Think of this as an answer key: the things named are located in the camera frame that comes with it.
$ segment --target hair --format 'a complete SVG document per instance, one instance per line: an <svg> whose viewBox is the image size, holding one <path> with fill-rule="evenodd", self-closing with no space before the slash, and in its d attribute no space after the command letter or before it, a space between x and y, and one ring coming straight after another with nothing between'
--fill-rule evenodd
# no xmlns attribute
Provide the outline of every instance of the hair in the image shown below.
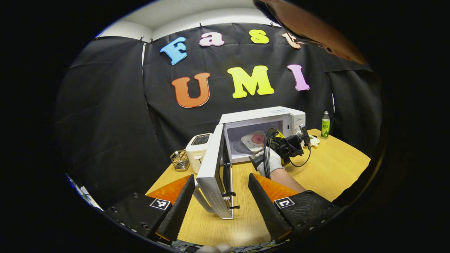
<svg viewBox="0 0 450 253"><path fill-rule="evenodd" d="M259 1L259 0L253 0L253 4L256 6L256 8L258 8L258 10L260 10L264 14L264 16L266 16L272 22L278 24L277 19L275 18L274 15L272 15L272 13L267 8L268 6L266 6L266 4L264 2Z"/></svg>

